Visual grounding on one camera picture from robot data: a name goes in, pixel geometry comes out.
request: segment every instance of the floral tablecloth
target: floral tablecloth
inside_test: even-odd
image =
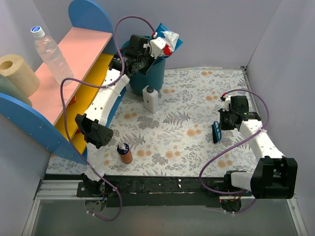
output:
[[[159,92],[159,110],[152,114],[144,109],[143,98],[127,87],[110,125],[114,136],[104,152],[106,174],[198,176],[212,157],[243,139],[236,130],[222,131],[222,140],[214,145],[211,129],[212,123],[219,120],[218,109],[223,106],[220,96],[240,88],[247,88],[241,70],[166,70]],[[117,154],[120,141],[131,147],[130,164],[124,164]],[[244,144],[212,163],[204,176],[221,177],[227,170],[255,167],[255,156],[249,145]],[[85,168],[53,156],[47,173],[81,174]]]

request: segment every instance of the white bottle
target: white bottle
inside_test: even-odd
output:
[[[52,37],[45,35],[45,32],[40,26],[33,27],[31,32],[36,39],[35,47],[38,54],[43,59],[44,63],[46,63],[56,81],[61,84],[63,79],[67,77],[73,78],[73,72],[64,59],[55,40]],[[67,85],[71,82],[71,80],[68,80],[64,84]]]
[[[146,86],[142,90],[144,108],[155,113],[158,110],[158,91],[152,86]]]

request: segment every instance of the cable connector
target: cable connector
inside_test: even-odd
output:
[[[152,38],[156,38],[156,37],[157,37],[157,35],[158,35],[158,33],[157,33],[157,32],[153,32],[153,33],[151,34]]]
[[[108,86],[108,85],[103,85],[103,89],[110,89],[112,90],[115,94],[117,94],[118,97],[120,97],[120,93],[118,93],[114,88],[112,88],[112,86]]]
[[[259,127],[259,128],[258,128],[258,130],[260,130],[260,131],[261,131],[261,132],[263,132],[263,133],[267,133],[267,130],[262,129],[262,126],[261,126],[261,127]]]
[[[224,94],[222,94],[222,96],[220,97],[221,101],[223,101],[223,102],[226,100],[226,98],[224,97],[225,95],[226,95],[226,92]]]

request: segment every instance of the red object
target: red object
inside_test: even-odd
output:
[[[74,96],[72,97],[72,99],[70,100],[69,105],[75,103],[76,100],[77,100],[77,99],[76,99],[76,96],[74,95]]]
[[[81,133],[81,130],[78,128],[77,131],[75,131],[75,134]]]
[[[166,45],[166,46],[164,47],[164,53],[165,53],[165,55],[167,55],[167,56],[172,55],[171,50],[169,49],[169,46],[168,46],[168,45]]]

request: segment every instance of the gray wall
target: gray wall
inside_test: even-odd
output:
[[[248,66],[253,91],[270,109],[268,134],[298,162],[297,201],[309,235],[315,235],[314,12],[315,0],[282,0]]]
[[[21,235],[50,153],[0,115],[0,235]]]
[[[47,28],[32,0],[0,0],[0,19],[0,57],[19,54],[38,68],[30,30]],[[1,115],[0,132],[0,235],[21,235],[50,153]]]
[[[7,54],[21,55],[33,70],[42,60],[31,34],[33,26],[42,26],[50,34],[32,0],[0,0],[0,57]]]
[[[67,9],[72,0],[33,0],[58,41],[71,28]],[[167,68],[247,65],[281,0],[96,0],[113,24],[125,15],[140,15],[157,27],[178,32],[184,44],[167,60]],[[120,45],[130,35],[150,33],[139,20],[118,30]]]

